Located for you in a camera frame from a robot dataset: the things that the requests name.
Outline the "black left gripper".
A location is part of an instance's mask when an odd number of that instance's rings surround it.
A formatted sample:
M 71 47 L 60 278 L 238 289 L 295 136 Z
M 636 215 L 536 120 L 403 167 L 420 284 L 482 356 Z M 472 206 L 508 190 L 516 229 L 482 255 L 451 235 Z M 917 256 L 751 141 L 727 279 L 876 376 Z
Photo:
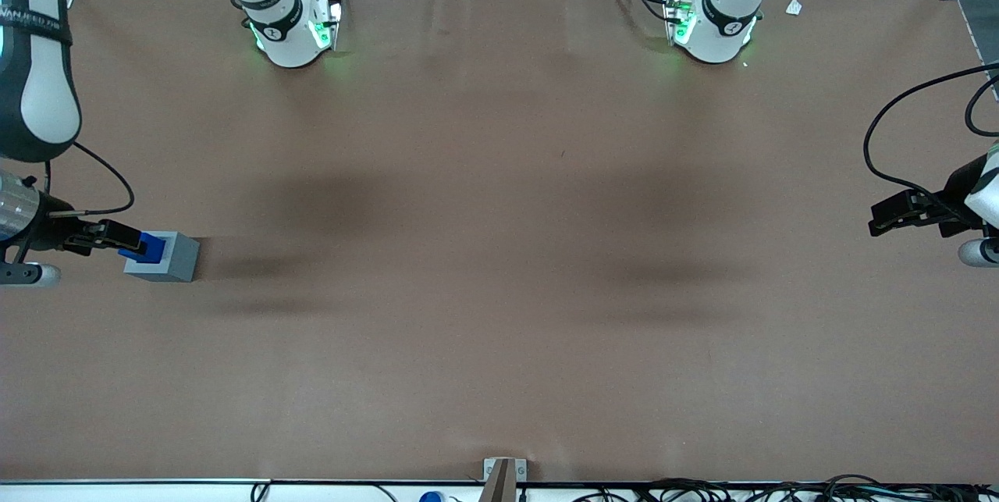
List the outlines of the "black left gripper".
M 981 216 L 965 205 L 971 189 L 977 185 L 987 155 L 973 159 L 956 169 L 947 179 L 944 188 L 936 193 L 942 203 L 953 212 L 944 213 L 944 220 L 932 217 L 937 212 L 933 199 L 923 192 L 905 189 L 871 206 L 872 218 L 868 221 L 871 237 L 882 236 L 892 230 L 907 227 L 937 225 L 942 238 L 950 238 L 972 230 L 983 230 L 986 223 Z

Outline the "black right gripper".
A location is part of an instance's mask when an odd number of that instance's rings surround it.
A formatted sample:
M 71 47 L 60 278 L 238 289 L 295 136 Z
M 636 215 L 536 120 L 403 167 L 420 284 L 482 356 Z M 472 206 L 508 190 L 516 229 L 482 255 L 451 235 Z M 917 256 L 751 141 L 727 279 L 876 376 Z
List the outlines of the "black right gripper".
M 117 221 L 99 221 L 93 225 L 93 237 L 85 239 L 85 245 L 73 240 L 84 228 L 84 222 L 76 216 L 51 217 L 53 213 L 71 212 L 74 207 L 49 194 L 40 194 L 39 209 L 31 224 L 30 250 L 64 251 L 79 256 L 88 256 L 88 248 L 116 249 L 128 252 L 143 252 L 142 232 Z

